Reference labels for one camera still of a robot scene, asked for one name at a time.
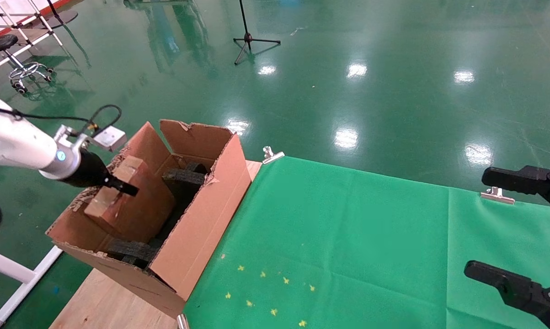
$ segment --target wooden board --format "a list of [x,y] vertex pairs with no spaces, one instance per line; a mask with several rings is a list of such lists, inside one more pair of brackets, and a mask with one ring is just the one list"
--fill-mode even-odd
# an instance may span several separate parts
[[[247,161],[251,179],[262,163]],[[49,329],[176,329],[175,319],[93,269]]]

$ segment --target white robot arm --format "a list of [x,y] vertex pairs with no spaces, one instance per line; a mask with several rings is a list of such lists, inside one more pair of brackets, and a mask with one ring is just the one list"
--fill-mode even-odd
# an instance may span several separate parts
[[[0,100],[0,108],[13,109]],[[25,119],[0,113],[0,166],[43,169],[55,158],[55,140]]]
[[[68,141],[75,135],[74,143]],[[52,138],[0,100],[0,166],[35,169],[73,186],[108,186],[135,196],[137,187],[114,177],[99,156],[87,150],[92,143],[112,151],[124,142],[126,134],[112,126],[87,136],[62,125]]]

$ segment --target green tablecloth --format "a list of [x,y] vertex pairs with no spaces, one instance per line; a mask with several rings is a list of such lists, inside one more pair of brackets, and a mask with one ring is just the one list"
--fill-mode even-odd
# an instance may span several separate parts
[[465,277],[468,260],[550,286],[550,207],[285,157],[258,173],[185,314],[192,329],[545,328]]

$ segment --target metal clip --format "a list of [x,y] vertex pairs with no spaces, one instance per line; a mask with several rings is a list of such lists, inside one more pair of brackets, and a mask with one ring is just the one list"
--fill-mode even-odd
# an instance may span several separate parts
[[267,163],[271,163],[285,156],[283,152],[273,154],[273,151],[271,150],[271,146],[265,146],[264,148],[262,148],[262,150],[265,152],[265,159],[262,161],[263,165],[266,165]]
[[486,190],[486,192],[481,192],[480,196],[488,200],[495,200],[506,204],[515,204],[515,199],[509,198],[508,196],[503,196],[502,189],[495,186],[492,186],[492,188]]
[[181,313],[177,317],[177,327],[179,329],[189,329],[189,323],[187,323],[187,318],[185,317],[185,314]]

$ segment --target stool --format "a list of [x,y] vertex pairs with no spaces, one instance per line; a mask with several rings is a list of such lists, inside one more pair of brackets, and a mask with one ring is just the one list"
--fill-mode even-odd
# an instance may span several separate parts
[[[33,74],[38,74],[47,82],[53,81],[53,78],[50,75],[53,73],[53,69],[37,62],[30,62],[23,65],[13,55],[11,55],[10,52],[7,51],[8,48],[11,48],[17,42],[18,37],[16,35],[0,36],[0,52],[7,54],[9,60],[18,66],[16,69],[11,71],[11,73],[9,73],[11,86],[15,88],[19,94],[25,94],[27,92],[27,88],[22,83],[22,79],[26,77],[32,77]],[[39,69],[45,70],[46,74],[41,73]]]

